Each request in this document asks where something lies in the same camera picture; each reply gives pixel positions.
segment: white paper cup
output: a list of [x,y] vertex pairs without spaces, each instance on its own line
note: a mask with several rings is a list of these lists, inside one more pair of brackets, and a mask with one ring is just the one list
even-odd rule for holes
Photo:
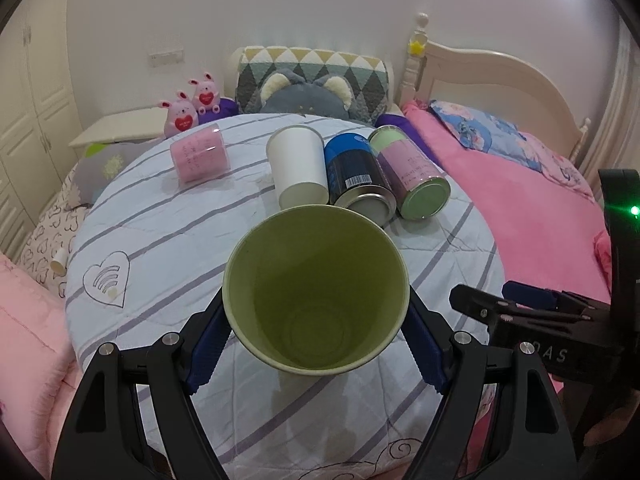
[[65,247],[60,247],[56,251],[53,260],[49,262],[49,267],[55,274],[64,276],[66,274],[66,261],[69,259],[69,251]]
[[324,140],[313,128],[281,128],[267,142],[267,158],[280,209],[329,202]]

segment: white cabinet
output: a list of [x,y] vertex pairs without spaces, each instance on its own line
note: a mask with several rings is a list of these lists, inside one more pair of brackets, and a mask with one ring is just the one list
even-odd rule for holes
[[0,251],[20,254],[78,161],[66,0],[23,0],[0,34]]

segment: blue and black can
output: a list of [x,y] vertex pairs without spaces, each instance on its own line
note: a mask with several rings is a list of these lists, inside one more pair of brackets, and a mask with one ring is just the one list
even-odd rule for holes
[[324,147],[329,203],[351,209],[379,226],[391,220],[396,197],[369,141],[358,134],[340,134]]

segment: barcode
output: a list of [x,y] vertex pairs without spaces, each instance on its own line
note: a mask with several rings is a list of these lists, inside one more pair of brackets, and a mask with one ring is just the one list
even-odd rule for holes
[[371,184],[373,180],[369,175],[356,175],[348,178],[344,181],[344,185],[349,189],[353,186],[359,186],[360,184]]

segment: purple fabric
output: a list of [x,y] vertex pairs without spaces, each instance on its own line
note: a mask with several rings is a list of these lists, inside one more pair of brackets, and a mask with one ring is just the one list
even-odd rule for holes
[[214,113],[211,110],[208,110],[204,115],[199,115],[198,124],[202,125],[212,123],[213,121],[219,121],[225,117],[233,117],[239,113],[238,103],[233,101],[233,99],[223,97],[220,99],[220,111],[218,113]]
[[422,137],[418,133],[418,130],[414,128],[414,126],[409,122],[409,119],[406,117],[402,117],[395,114],[382,114],[378,117],[376,121],[376,128],[380,126],[387,126],[390,124],[391,126],[396,126],[400,128],[407,136],[415,142],[415,145],[418,146],[422,150],[422,152],[429,157],[431,162],[437,164],[440,168],[442,168],[442,164],[437,156],[431,151],[431,148],[427,146],[427,144],[422,140]]

